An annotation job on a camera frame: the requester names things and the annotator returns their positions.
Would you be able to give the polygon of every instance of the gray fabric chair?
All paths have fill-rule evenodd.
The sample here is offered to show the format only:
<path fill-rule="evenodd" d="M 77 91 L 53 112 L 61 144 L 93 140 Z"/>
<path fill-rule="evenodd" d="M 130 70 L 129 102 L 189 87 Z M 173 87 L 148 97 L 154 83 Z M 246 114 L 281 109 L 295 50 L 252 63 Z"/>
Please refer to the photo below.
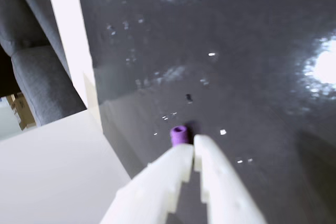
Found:
<path fill-rule="evenodd" d="M 86 109 L 70 79 L 50 0 L 0 0 L 0 44 L 37 125 Z"/>

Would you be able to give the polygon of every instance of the cardboard box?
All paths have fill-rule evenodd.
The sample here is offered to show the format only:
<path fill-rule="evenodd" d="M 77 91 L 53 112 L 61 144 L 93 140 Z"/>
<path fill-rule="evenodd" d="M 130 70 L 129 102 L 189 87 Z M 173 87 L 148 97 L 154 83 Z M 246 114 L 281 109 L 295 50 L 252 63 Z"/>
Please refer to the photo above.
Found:
<path fill-rule="evenodd" d="M 35 120 L 29 109 L 28 103 L 22 93 L 9 95 L 6 97 L 14 115 L 20 125 L 21 130 L 35 126 Z"/>

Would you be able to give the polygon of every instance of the black speck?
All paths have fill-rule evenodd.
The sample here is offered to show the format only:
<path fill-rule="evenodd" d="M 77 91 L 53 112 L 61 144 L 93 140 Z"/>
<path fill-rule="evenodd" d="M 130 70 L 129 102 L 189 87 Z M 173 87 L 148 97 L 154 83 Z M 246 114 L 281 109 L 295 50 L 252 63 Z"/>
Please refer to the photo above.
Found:
<path fill-rule="evenodd" d="M 193 99 L 191 98 L 191 94 L 186 94 L 185 97 L 186 97 L 188 103 L 192 103 L 193 102 Z"/>

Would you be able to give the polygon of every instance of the gray table surface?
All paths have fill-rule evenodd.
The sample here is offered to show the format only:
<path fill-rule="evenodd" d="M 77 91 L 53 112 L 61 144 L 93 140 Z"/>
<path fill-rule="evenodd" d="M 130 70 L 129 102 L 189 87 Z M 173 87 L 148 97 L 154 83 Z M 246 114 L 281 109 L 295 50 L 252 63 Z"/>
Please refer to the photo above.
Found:
<path fill-rule="evenodd" d="M 188 124 L 269 223 L 336 223 L 336 81 L 318 72 L 326 51 L 335 63 L 335 0 L 80 1 L 104 134 L 131 176 Z M 206 223 L 199 184 L 168 223 Z"/>

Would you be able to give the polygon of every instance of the purple cap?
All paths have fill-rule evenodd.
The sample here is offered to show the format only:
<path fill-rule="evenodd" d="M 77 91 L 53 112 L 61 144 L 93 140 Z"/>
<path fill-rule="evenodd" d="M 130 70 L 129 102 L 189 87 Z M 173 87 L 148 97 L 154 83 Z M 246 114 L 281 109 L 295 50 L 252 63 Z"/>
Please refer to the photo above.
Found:
<path fill-rule="evenodd" d="M 170 137 L 172 138 L 173 146 L 189 143 L 188 129 L 183 125 L 173 127 L 170 130 Z"/>

